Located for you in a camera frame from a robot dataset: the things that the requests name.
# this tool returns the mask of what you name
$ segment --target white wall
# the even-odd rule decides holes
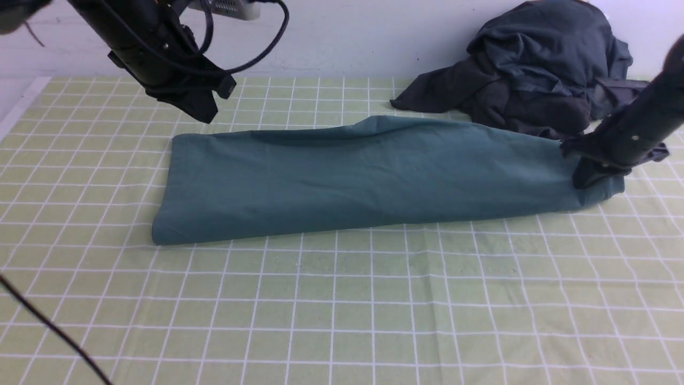
[[[252,75],[413,76],[453,64],[488,19],[522,0],[286,0],[290,27]],[[659,72],[663,57],[684,33],[682,0],[591,0],[610,16],[617,37],[635,56],[633,76]],[[217,18],[208,56],[218,65],[241,64],[262,50],[280,25],[277,5],[262,5],[252,22]],[[182,18],[202,36],[203,15]],[[112,75],[121,73],[107,47],[65,0],[32,20],[47,46],[25,29],[0,37],[0,76]]]

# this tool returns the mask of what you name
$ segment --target black cable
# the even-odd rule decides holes
[[[211,40],[213,39],[213,14],[211,13],[211,4],[209,3],[209,0],[200,0],[200,5],[202,6],[202,11],[205,13],[205,25],[206,25],[206,31],[205,31],[205,39],[202,42],[202,46],[200,47],[199,51],[197,51],[194,55],[191,55],[191,58],[196,58],[198,56],[204,55],[205,52],[209,49],[209,46],[211,45]]]
[[[282,0],[258,0],[256,2],[259,3],[277,3],[281,8],[282,8],[282,13],[284,14],[283,19],[282,19],[282,25],[280,26],[280,29],[278,30],[278,33],[276,34],[276,37],[271,41],[271,44],[266,47],[260,54],[258,54],[257,57],[254,59],[250,60],[249,62],[246,62],[245,64],[242,64],[241,66],[237,66],[232,69],[226,69],[226,70],[220,70],[220,71],[210,71],[210,70],[200,70],[200,69],[194,69],[192,67],[185,66],[183,64],[180,64],[178,62],[175,62],[169,58],[167,58],[164,55],[161,55],[160,53],[157,52],[157,50],[153,49],[150,47],[144,40],[138,36],[138,34],[133,31],[133,29],[119,16],[114,9],[106,2],[106,0],[100,0],[100,3],[102,4],[103,7],[107,8],[107,10],[114,16],[114,18],[126,29],[126,31],[132,35],[132,37],[140,44],[143,48],[146,50],[150,51],[154,56],[156,56],[158,59],[164,61],[166,64],[169,64],[170,66],[180,70],[184,71],[186,73],[191,73],[192,75],[197,75],[197,76],[225,76],[225,75],[232,75],[233,73],[241,72],[244,71],[252,66],[254,66],[256,63],[260,62],[263,58],[266,57],[271,51],[273,51],[273,48],[278,44],[280,41],[280,38],[282,38],[282,35],[285,33],[285,30],[287,28],[287,23],[290,21],[290,11],[287,9],[287,5],[282,2]]]
[[[69,337],[66,333],[64,333],[58,326],[56,326],[50,319],[48,319],[43,313],[41,313],[38,309],[36,309],[35,306],[33,306],[26,298],[24,298],[23,295],[17,290],[10,281],[5,278],[4,275],[0,273],[0,285],[4,287],[10,294],[13,296],[17,302],[19,302],[26,310],[28,310],[34,317],[36,317],[40,322],[43,323],[43,325],[47,326],[48,329],[50,329],[52,332],[57,334],[67,345],[69,345],[72,349],[78,353],[81,358],[85,361],[86,364],[97,374],[98,377],[100,377],[100,380],[102,380],[102,383],[105,385],[114,385],[112,382],[107,378],[107,375],[105,372],[100,369],[99,366],[93,361],[92,358],[86,353],[71,337]]]
[[[24,22],[24,26],[26,27],[26,29],[29,30],[29,34],[31,34],[31,37],[34,38],[36,43],[38,43],[41,47],[45,48],[45,44],[43,44],[42,41],[40,41],[40,39],[36,36],[36,33],[34,32],[33,28],[31,28],[31,25],[28,21]]]

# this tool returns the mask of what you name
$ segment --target green grid mat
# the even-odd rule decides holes
[[[407,79],[240,79],[214,123],[55,78],[0,144],[0,266],[119,385],[682,384],[684,136],[580,213],[197,247],[150,227],[170,138],[397,112]],[[96,384],[0,294],[0,383]]]

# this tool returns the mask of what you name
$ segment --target teal cloth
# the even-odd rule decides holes
[[[152,237],[205,243],[400,223],[578,210],[624,191],[576,190],[559,143],[467,122],[372,116],[302,131],[182,134]]]

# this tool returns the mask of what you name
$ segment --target white device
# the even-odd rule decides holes
[[[209,0],[211,13],[241,20],[254,20],[259,17],[259,3],[248,3],[246,0]],[[202,10],[202,4],[195,0],[188,8]]]

